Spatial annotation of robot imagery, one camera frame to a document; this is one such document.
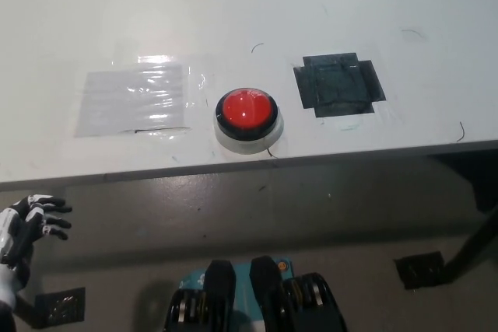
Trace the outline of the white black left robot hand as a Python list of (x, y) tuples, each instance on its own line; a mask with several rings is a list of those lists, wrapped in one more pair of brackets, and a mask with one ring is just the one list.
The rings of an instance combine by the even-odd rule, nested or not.
[(72, 207), (66, 200), (32, 194), (1, 211), (1, 306), (16, 307), (17, 294), (30, 279), (33, 245), (45, 236), (67, 240), (71, 223), (60, 218)]

